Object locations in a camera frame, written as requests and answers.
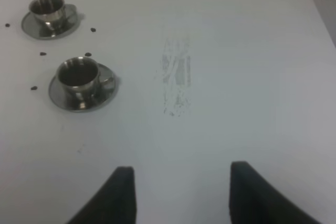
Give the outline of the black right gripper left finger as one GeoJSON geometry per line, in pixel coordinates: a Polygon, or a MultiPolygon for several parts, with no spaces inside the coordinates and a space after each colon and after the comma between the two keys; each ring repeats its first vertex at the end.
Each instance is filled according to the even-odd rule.
{"type": "Polygon", "coordinates": [[[69,223],[136,223],[133,167],[117,167],[98,192],[69,223]]]}

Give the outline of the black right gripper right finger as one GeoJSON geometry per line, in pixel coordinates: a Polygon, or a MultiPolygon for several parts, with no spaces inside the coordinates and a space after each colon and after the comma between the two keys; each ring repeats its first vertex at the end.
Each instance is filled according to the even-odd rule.
{"type": "Polygon", "coordinates": [[[243,161],[230,166],[229,215],[231,223],[318,223],[243,161]]]}

